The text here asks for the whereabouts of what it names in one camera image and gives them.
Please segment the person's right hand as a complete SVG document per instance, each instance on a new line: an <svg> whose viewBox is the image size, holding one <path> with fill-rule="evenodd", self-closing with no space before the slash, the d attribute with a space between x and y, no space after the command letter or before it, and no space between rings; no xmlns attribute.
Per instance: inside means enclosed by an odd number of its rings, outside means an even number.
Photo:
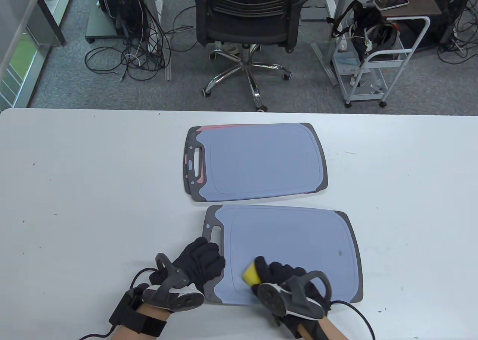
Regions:
<svg viewBox="0 0 478 340"><path fill-rule="evenodd" d="M254 260L253 268L258 283L252 284L251 290L278 326L285 325L297 339L330 339L319 323L330 310L332 296L323 272L307 273L302 267L266 263L262 256Z"/></svg>

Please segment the person's left hand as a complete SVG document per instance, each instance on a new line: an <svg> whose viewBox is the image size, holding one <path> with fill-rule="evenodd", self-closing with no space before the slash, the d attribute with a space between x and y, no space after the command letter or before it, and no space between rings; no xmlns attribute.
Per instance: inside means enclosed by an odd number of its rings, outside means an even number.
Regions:
<svg viewBox="0 0 478 340"><path fill-rule="evenodd" d="M194 284L204 294L204 285L221 275L226 261L216 243L198 237L185 247L172 266L186 275L187 285Z"/></svg>

